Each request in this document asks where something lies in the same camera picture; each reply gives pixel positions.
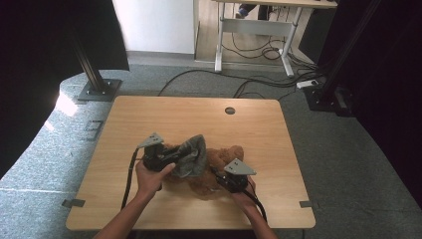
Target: white wall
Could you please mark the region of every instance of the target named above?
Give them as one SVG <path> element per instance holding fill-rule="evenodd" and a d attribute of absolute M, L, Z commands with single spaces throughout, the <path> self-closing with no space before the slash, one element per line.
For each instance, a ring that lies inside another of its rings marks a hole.
<path fill-rule="evenodd" d="M 198 0 L 112 0 L 128 51 L 194 54 Z"/>

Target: table top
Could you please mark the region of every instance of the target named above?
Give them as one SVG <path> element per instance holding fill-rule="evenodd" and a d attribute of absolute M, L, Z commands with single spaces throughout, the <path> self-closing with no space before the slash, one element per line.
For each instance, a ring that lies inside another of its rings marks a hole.
<path fill-rule="evenodd" d="M 225 3 L 245 3 L 257 5 L 271 5 L 271 6 L 292 6 L 292 7 L 308 7 L 308 8 L 336 8 L 335 1 L 328 2 L 327 0 L 213 0 L 216 2 Z"/>
<path fill-rule="evenodd" d="M 235 113 L 227 115 L 226 108 Z M 136 146 L 153 132 L 179 144 L 203 134 L 207 148 L 242 145 L 244 162 L 272 228 L 312 228 L 316 221 L 279 102 L 165 97 L 117 97 L 77 194 L 71 230 L 103 228 L 120 211 L 127 169 Z M 137 188 L 135 173 L 128 201 Z M 227 191 L 198 196 L 186 183 L 163 183 L 134 229 L 248 229 L 250 223 Z"/>

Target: human hand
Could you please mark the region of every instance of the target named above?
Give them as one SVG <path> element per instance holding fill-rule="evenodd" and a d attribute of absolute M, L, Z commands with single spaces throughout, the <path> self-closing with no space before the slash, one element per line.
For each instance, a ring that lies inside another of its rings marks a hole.
<path fill-rule="evenodd" d="M 146 196 L 148 200 L 152 199 L 155 192 L 160 188 L 162 179 L 165 175 L 170 173 L 175 166 L 176 164 L 173 162 L 165 166 L 160 172 L 155 172 L 148 170 L 141 160 L 136 165 L 138 186 L 136 196 Z"/>
<path fill-rule="evenodd" d="M 252 195 L 255 195 L 255 182 L 254 180 L 252 180 L 250 175 L 248 175 L 248 181 L 250 183 L 248 183 L 246 190 Z M 235 192 L 235 193 L 231 193 L 231 196 L 233 200 L 235 201 L 235 203 L 240 207 L 240 209 L 242 209 L 243 212 L 246 212 L 251 209 L 257 209 L 257 204 L 245 193 Z"/>

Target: gray cloth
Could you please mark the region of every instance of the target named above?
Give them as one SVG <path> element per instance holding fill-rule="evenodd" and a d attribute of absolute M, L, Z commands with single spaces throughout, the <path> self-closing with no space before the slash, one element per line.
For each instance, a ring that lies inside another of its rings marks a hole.
<path fill-rule="evenodd" d="M 191 148 L 191 153 L 179 159 L 176 167 L 171 172 L 174 176 L 200 176 L 205 170 L 207 153 L 204 136 L 198 134 L 189 138 L 180 145 L 179 151 L 183 151 L 188 147 Z"/>

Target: teddy bear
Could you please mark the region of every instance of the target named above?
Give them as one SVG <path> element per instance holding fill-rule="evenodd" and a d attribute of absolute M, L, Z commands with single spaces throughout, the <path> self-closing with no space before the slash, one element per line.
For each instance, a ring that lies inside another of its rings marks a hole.
<path fill-rule="evenodd" d="M 186 181 L 192 191 L 201 196 L 213 194 L 216 191 L 223 189 L 223 187 L 217 183 L 212 168 L 215 168 L 218 172 L 225 173 L 224 167 L 235 158 L 243 161 L 244 151 L 243 147 L 239 145 L 220 149 L 206 148 L 206 157 L 207 164 L 204 172 L 200 176 L 187 176 L 181 178 L 170 173 L 166 176 L 165 180 L 174 183 Z"/>

